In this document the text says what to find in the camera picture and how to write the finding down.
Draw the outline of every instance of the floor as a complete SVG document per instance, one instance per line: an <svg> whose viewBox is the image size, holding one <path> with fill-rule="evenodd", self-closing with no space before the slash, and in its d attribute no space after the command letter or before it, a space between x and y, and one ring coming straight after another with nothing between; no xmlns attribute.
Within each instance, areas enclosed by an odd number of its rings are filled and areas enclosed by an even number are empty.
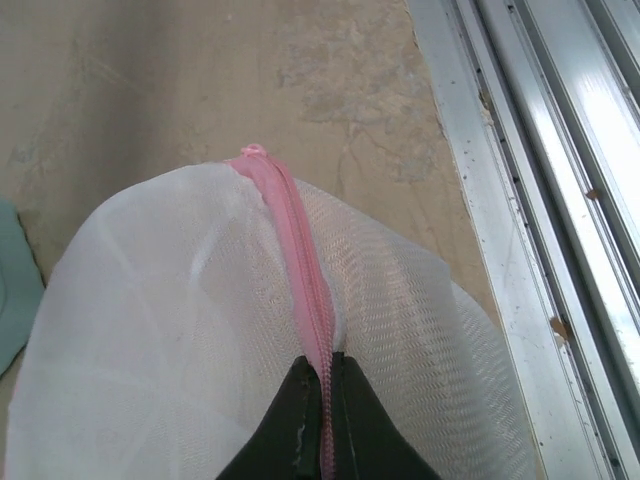
<svg viewBox="0 0 640 480"><path fill-rule="evenodd" d="M0 64L0 194L45 279L115 192L258 142L497 320L403 0L3 0Z"/></svg>

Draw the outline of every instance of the mesh laundry bag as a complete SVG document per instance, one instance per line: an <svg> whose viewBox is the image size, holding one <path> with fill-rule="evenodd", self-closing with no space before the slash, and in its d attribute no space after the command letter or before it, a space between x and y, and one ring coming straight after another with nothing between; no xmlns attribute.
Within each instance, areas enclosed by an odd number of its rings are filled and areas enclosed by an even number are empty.
<svg viewBox="0 0 640 480"><path fill-rule="evenodd" d="M302 254L291 249L304 242L283 241L270 177L243 171L266 158L255 147L235 165L161 175L85 222L27 348L7 480L215 478L293 359L307 354L322 379L323 353L309 352L296 318L292 262ZM533 478L504 342L446 264L327 193L295 186L312 234L306 254L319 267L308 275L320 272L312 280L328 288L315 293L331 306L331 322L314 327L329 335L326 348L357 359L396 428L443 478Z"/></svg>

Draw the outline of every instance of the green plastic object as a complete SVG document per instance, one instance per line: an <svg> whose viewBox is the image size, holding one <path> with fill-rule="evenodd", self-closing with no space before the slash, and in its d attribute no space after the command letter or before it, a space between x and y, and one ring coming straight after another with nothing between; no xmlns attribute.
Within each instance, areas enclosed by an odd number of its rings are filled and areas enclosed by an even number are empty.
<svg viewBox="0 0 640 480"><path fill-rule="evenodd" d="M0 198L0 374L27 343L43 293L16 208Z"/></svg>

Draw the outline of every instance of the beige floor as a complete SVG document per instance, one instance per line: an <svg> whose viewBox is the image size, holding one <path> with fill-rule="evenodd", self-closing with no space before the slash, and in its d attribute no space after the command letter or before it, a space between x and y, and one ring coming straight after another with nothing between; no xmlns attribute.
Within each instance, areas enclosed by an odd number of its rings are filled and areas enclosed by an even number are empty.
<svg viewBox="0 0 640 480"><path fill-rule="evenodd" d="M259 142L496 318L403 0L3 0L0 65L0 194L45 278L110 195Z"/></svg>

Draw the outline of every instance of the white mesh fabric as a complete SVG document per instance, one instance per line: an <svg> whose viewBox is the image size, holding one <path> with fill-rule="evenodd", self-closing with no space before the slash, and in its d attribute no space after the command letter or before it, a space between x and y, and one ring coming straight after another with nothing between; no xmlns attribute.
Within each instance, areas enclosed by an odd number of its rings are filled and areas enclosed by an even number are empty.
<svg viewBox="0 0 640 480"><path fill-rule="evenodd" d="M505 346L446 265L299 182L345 351L444 478L528 478ZM10 406L7 480L210 479L300 355L271 216L227 165L105 202L51 278Z"/></svg>

